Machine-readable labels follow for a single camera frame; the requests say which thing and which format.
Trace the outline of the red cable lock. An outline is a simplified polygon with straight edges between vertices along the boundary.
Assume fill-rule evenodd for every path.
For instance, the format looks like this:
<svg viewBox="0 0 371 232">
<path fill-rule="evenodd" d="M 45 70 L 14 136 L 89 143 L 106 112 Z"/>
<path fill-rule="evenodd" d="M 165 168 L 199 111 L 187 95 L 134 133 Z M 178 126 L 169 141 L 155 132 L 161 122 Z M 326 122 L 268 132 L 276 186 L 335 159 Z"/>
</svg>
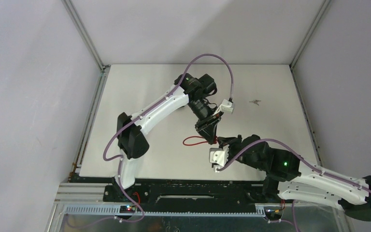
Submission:
<svg viewBox="0 0 371 232">
<path fill-rule="evenodd" d="M 186 137 L 182 141 L 182 145 L 184 146 L 196 146 L 196 145 L 202 145 L 202 144 L 209 144 L 209 145 L 215 145 L 218 142 L 218 138 L 215 137 L 215 139 L 212 142 L 209 142 L 202 136 L 189 136 Z"/>
</svg>

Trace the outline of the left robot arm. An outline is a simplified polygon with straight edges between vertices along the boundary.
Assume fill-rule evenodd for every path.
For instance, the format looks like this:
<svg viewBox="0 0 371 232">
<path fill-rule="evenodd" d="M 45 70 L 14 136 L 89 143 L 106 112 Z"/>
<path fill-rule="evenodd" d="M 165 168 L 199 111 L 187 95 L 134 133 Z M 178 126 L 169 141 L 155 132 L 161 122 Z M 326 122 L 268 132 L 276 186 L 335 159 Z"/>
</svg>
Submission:
<svg viewBox="0 0 371 232">
<path fill-rule="evenodd" d="M 198 119 L 195 124 L 197 133 L 207 143 L 216 143 L 216 129 L 222 112 L 218 111 L 217 107 L 210 107 L 207 100 L 207 97 L 216 92 L 216 83 L 210 75 L 194 78 L 187 73 L 174 81 L 162 100 L 157 100 L 135 114 L 127 115 L 123 112 L 118 116 L 117 142 L 123 158 L 116 175 L 116 182 L 119 183 L 114 191 L 116 197 L 121 201 L 132 198 L 132 186 L 141 157 L 150 147 L 146 136 L 154 126 L 175 110 L 188 106 Z"/>
</svg>

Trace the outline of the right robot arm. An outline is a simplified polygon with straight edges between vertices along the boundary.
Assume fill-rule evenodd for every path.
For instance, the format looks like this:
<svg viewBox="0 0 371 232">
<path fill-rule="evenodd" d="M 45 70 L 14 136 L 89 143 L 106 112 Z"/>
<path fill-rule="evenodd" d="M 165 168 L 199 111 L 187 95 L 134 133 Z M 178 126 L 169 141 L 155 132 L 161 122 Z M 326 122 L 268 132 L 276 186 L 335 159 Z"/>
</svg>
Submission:
<svg viewBox="0 0 371 232">
<path fill-rule="evenodd" d="M 268 202 L 297 200 L 318 203 L 345 212 L 348 217 L 371 221 L 371 175 L 346 176 L 307 161 L 284 143 L 252 135 L 218 138 L 209 162 L 221 172 L 239 162 L 263 171 L 262 197 Z"/>
</svg>

